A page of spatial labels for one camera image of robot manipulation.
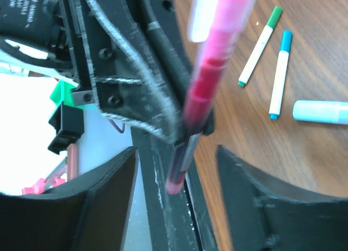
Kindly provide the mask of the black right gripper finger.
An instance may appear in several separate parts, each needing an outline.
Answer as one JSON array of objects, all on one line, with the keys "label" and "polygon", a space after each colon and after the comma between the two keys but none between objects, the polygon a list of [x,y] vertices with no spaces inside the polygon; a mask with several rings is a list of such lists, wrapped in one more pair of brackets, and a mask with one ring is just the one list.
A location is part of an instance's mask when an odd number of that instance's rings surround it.
[{"label": "black right gripper finger", "polygon": [[174,195],[165,191],[172,146],[138,128],[131,133],[139,153],[153,250],[195,250],[195,227],[185,189]]}]

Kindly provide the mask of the red transparent pen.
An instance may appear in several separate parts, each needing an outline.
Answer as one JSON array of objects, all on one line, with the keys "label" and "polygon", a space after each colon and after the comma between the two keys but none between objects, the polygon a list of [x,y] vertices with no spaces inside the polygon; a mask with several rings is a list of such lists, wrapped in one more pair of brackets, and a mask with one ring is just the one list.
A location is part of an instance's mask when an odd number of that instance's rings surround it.
[{"label": "red transparent pen", "polygon": [[194,0],[188,38],[200,43],[183,107],[186,135],[175,150],[165,189],[177,194],[212,109],[219,83],[256,0]]}]

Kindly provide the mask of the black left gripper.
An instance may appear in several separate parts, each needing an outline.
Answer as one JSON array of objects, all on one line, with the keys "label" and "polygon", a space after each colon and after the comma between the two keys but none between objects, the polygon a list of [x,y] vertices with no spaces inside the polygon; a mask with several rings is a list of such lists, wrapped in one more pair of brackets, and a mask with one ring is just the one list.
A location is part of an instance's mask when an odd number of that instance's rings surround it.
[{"label": "black left gripper", "polygon": [[[94,103],[107,117],[150,133],[147,40],[182,103],[191,64],[173,0],[1,0],[3,61],[73,80],[77,105]],[[195,164],[183,189],[195,227],[195,250],[217,250]]]}]

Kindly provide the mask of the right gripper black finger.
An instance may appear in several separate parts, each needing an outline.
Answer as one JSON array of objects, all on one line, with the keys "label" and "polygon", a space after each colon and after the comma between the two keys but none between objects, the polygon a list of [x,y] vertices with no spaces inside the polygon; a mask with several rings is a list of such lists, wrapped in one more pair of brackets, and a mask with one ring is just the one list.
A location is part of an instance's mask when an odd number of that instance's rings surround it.
[{"label": "right gripper black finger", "polygon": [[347,250],[347,198],[280,180],[218,146],[234,250]]},{"label": "right gripper black finger", "polygon": [[128,147],[42,194],[1,195],[1,250],[123,250],[137,168]]}]

